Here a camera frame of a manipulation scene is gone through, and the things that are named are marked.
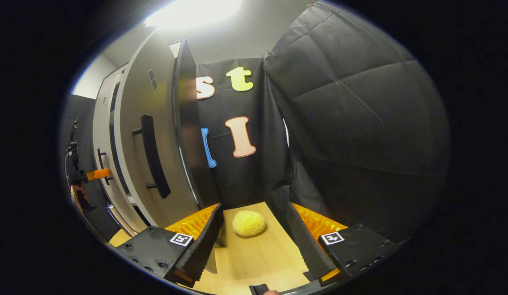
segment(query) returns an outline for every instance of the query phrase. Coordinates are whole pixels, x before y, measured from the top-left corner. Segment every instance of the sponge ball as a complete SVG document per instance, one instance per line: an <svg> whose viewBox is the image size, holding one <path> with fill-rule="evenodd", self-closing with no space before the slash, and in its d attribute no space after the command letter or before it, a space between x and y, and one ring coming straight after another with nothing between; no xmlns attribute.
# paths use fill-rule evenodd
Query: sponge ball
<svg viewBox="0 0 508 295"><path fill-rule="evenodd" d="M265 229L265 217L255 211L239 211L232 220L232 228L241 236L253 236Z"/></svg>

